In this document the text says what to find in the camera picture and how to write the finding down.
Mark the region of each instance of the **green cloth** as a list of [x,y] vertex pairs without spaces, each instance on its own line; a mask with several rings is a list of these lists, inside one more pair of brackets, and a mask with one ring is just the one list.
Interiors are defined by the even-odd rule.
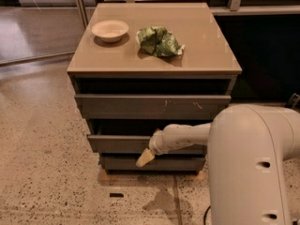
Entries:
[[178,45],[173,33],[163,26],[140,29],[137,32],[136,40],[145,52],[157,57],[180,55],[185,47]]

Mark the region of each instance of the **desk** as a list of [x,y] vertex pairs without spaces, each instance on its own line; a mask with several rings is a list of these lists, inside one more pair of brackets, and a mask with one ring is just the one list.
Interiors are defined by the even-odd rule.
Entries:
[[[91,28],[105,20],[124,21],[128,33],[119,42],[102,42]],[[161,59],[140,50],[136,32],[155,25],[186,45],[183,55]],[[143,168],[135,161],[156,128],[212,121],[228,106],[241,68],[205,3],[99,4],[67,73],[104,169],[197,172],[206,153],[201,145]]]

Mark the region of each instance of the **white bowl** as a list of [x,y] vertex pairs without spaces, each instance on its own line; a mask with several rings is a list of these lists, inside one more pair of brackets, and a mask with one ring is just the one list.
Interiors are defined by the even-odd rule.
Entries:
[[128,25],[117,20],[99,22],[92,27],[92,33],[105,42],[119,41],[127,31]]

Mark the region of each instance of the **floor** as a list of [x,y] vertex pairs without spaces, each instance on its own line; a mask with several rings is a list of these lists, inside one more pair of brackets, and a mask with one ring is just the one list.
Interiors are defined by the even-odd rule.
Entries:
[[[62,11],[41,12],[0,10],[0,60],[76,48],[82,28],[70,21],[77,11],[64,11],[62,23]],[[68,79],[69,60],[0,67],[0,225],[203,224],[207,165],[198,175],[106,174],[98,166]],[[300,218],[300,159],[286,161],[284,171],[292,217]]]

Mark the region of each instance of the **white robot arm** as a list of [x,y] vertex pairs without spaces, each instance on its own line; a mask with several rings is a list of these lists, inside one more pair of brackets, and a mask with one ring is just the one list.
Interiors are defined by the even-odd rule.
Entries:
[[212,124],[157,131],[137,162],[194,143],[208,146],[213,224],[291,225],[283,160],[300,156],[300,114],[285,108],[236,105]]

